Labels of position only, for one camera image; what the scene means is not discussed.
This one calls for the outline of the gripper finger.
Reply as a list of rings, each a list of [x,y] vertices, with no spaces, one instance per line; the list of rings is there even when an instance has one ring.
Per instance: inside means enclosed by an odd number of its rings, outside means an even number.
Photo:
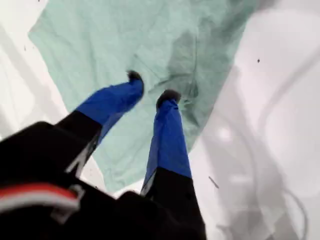
[[[200,224],[190,162],[178,108],[181,95],[165,90],[156,102],[153,136],[141,194],[189,225]]]
[[[98,146],[110,129],[143,97],[144,82],[133,70],[128,81],[101,88],[89,96],[57,126]]]

